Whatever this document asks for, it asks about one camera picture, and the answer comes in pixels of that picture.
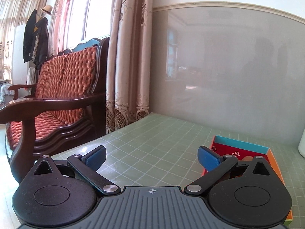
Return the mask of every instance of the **colorful box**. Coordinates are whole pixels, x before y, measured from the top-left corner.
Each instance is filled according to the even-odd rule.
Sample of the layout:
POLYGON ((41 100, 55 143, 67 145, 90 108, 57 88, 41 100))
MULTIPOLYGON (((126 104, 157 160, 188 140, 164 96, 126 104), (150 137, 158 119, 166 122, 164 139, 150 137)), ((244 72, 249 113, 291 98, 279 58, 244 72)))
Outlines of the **colorful box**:
MULTIPOLYGON (((281 181, 285 184, 279 166, 274 158, 274 155, 271 152, 271 149, 266 146, 256 145, 237 139, 230 139, 215 135, 209 148, 220 156, 223 156, 225 154, 231 154, 233 156, 236 156, 238 160, 242 160, 246 156, 263 156, 270 163, 271 167, 274 169, 275 173, 278 175, 281 181)), ((202 175, 204 175, 205 173, 207 173, 206 169, 204 169, 202 175)), ((289 225, 292 220, 293 216, 292 211, 290 210, 284 225, 289 225)))

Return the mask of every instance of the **gray ribbed plate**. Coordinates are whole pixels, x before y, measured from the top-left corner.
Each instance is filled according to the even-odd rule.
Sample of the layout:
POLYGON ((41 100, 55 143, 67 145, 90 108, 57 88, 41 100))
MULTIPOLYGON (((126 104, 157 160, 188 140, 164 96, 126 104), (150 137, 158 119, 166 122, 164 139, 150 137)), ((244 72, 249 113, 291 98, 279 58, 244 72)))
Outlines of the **gray ribbed plate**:
MULTIPOLYGON (((234 229, 216 218, 199 197, 179 187, 126 187, 102 198, 85 219, 65 229, 234 229)), ((273 229, 284 229, 276 226, 273 229)), ((31 229, 23 225, 19 229, 31 229)))

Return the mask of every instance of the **curtain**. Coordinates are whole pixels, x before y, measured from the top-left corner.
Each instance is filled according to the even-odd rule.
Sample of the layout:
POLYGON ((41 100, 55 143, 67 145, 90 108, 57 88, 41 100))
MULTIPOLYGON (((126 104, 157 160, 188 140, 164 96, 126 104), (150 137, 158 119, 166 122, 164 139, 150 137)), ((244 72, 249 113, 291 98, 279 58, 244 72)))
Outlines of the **curtain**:
POLYGON ((63 32, 65 26, 65 12, 68 8, 68 0, 56 0, 54 12, 51 18, 48 55, 57 55, 63 50, 63 32))
POLYGON ((113 0, 106 78, 107 133, 148 115, 153 0, 113 0))
POLYGON ((47 0, 0 0, 0 79, 11 79, 15 27, 27 22, 47 0))

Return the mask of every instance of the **hat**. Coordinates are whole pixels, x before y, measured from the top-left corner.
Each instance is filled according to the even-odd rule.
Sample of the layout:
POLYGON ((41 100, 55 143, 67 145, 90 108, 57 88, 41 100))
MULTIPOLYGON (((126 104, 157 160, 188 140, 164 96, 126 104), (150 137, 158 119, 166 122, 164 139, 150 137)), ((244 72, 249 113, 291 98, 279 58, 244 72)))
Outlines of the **hat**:
POLYGON ((52 15, 51 11, 52 11, 53 7, 51 5, 45 5, 44 8, 41 8, 40 10, 47 13, 48 15, 52 15))

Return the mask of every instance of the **beige trim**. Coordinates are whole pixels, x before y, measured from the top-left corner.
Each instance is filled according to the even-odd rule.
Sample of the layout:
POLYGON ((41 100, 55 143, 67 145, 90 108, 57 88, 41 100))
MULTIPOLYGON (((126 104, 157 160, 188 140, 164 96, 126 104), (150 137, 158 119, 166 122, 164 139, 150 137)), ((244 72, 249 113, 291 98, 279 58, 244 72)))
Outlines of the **beige trim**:
POLYGON ((252 10, 258 10, 263 11, 267 13, 272 13, 275 15, 284 16, 286 18, 295 20, 297 22, 301 22, 305 24, 305 18, 299 17, 297 15, 271 8, 271 7, 265 7, 261 5, 255 5, 255 4, 249 4, 249 3, 239 3, 239 2, 224 2, 224 1, 203 1, 203 2, 189 2, 189 3, 177 3, 172 4, 168 6, 160 6, 153 8, 153 12, 158 11, 164 11, 164 10, 170 10, 170 9, 176 9, 176 8, 187 8, 187 7, 236 7, 236 8, 244 8, 244 9, 252 9, 252 10))

